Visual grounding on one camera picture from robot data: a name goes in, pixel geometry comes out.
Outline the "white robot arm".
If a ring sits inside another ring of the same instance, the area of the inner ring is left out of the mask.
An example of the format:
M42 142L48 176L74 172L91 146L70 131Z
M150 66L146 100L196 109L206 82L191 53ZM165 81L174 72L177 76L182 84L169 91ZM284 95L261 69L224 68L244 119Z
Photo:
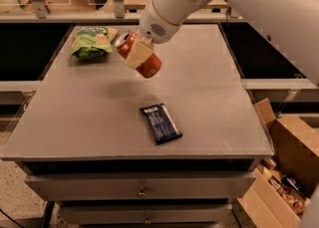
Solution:
M138 38L126 64L136 69L172 38L193 12L211 0L151 0L143 11ZM319 0L223 0L313 84L319 84Z

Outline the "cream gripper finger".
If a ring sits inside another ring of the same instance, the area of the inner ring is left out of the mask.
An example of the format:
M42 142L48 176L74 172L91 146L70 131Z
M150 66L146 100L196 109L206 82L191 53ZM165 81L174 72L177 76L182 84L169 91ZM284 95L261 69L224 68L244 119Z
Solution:
M150 40L134 40L127 43L128 54L126 65L131 69L136 69L143 64L154 52L154 46Z

